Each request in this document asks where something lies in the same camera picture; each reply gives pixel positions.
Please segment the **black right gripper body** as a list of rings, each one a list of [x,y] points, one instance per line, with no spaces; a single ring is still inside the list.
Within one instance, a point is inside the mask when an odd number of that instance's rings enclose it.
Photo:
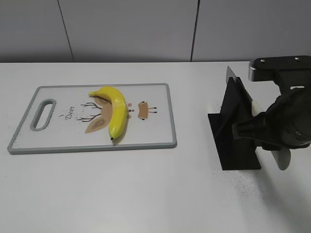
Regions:
[[[264,150],[311,144],[311,72],[284,71],[274,79],[280,96],[265,112],[233,124],[234,139],[252,139]]]

